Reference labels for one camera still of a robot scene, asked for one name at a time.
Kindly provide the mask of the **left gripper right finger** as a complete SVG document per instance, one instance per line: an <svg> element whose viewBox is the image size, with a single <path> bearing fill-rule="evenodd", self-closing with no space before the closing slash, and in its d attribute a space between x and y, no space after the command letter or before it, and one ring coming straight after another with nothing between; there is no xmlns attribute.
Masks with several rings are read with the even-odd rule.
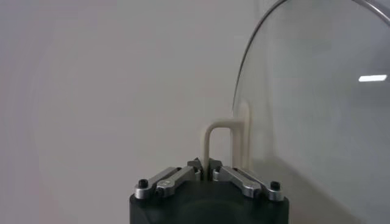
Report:
<svg viewBox="0 0 390 224"><path fill-rule="evenodd" d="M208 173L210 180L232 183L246 197L263 196L269 201L284 200L282 187L278 181L267 184L249 170L223 166L219 160L209 159Z"/></svg>

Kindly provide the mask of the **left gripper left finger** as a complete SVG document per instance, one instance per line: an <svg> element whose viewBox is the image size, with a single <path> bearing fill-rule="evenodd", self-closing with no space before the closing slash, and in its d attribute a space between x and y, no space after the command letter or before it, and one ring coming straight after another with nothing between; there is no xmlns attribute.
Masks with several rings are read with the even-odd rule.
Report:
<svg viewBox="0 0 390 224"><path fill-rule="evenodd" d="M134 188L134 197L147 200L154 195L163 198L175 194L186 181L200 181L203 168L199 158L188 161L184 167L168 167L149 179L140 179Z"/></svg>

